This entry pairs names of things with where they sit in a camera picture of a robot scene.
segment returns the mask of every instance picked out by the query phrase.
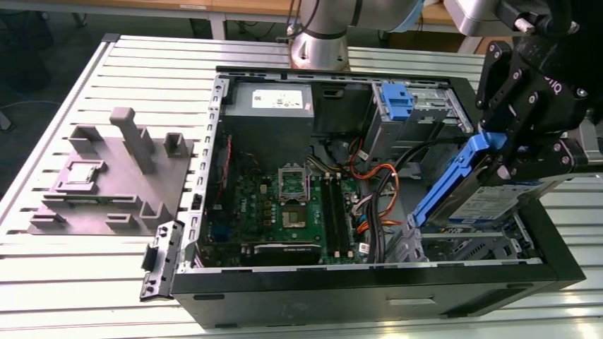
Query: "ram slot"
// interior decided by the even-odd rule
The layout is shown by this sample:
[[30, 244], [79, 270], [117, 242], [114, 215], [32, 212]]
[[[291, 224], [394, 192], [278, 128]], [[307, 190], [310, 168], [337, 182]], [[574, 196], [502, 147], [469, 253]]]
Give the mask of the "ram slot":
[[339, 241], [338, 241], [338, 230], [335, 226], [335, 217], [333, 213], [333, 198], [331, 198], [331, 178], [323, 178], [321, 180], [321, 193], [323, 198], [323, 222], [325, 230], [327, 236], [327, 253], [334, 256], [338, 252], [339, 254]]
[[338, 245], [341, 256], [347, 256], [350, 252], [350, 231], [346, 223], [346, 206], [342, 193], [342, 180], [334, 179], [331, 183], [331, 207], [335, 229], [338, 232]]

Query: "power supply label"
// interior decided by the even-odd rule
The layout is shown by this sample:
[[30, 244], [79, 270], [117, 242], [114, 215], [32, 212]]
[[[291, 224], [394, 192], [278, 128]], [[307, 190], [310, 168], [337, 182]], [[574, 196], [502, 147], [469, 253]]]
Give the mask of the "power supply label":
[[255, 90], [254, 108], [303, 109], [301, 90]]
[[478, 189], [450, 221], [457, 224], [477, 224], [497, 220], [518, 203], [518, 197], [534, 191], [541, 182], [527, 182], [503, 186], [485, 186]]

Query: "drive label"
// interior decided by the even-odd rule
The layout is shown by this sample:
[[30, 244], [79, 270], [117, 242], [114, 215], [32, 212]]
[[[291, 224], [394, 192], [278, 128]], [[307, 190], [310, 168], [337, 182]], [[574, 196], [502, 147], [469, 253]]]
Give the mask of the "drive label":
[[534, 191], [539, 186], [541, 182], [530, 182], [481, 187], [453, 213], [450, 221], [459, 224], [475, 224], [497, 220], [515, 206], [518, 197]]

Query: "green circuit board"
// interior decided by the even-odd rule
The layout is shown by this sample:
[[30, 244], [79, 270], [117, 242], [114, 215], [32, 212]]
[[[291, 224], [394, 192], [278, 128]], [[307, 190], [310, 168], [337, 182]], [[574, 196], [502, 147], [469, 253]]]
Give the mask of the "green circuit board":
[[[277, 174], [241, 177], [235, 188], [229, 239], [225, 240], [229, 243], [311, 243], [322, 247], [325, 264], [358, 263], [361, 259], [354, 252], [353, 257], [349, 257], [349, 254], [334, 257], [327, 252], [321, 177], [310, 177], [309, 182], [310, 200], [305, 203], [281, 203]], [[294, 177], [285, 177], [283, 186], [286, 192], [306, 189], [306, 185], [301, 185], [301, 178]], [[353, 179], [342, 180], [342, 193], [343, 204], [350, 204], [347, 201], [358, 193], [358, 185]], [[353, 228], [349, 229], [350, 242], [354, 244]], [[227, 261], [229, 266], [237, 265], [235, 258], [229, 258]]]

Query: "blue drive bracket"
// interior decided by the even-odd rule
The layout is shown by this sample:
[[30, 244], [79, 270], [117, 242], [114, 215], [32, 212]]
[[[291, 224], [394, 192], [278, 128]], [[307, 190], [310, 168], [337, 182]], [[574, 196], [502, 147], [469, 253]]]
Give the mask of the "blue drive bracket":
[[403, 83], [385, 83], [381, 86], [381, 98], [389, 109], [390, 119], [406, 121], [415, 108], [414, 98]]
[[413, 212], [417, 227], [422, 227], [427, 221], [429, 215], [445, 200], [455, 187], [457, 183], [467, 178], [474, 170], [475, 157], [489, 149], [499, 150], [507, 141], [505, 133], [482, 132], [470, 138], [457, 159], [449, 166], [442, 178], [435, 183], [427, 196], [417, 206]]

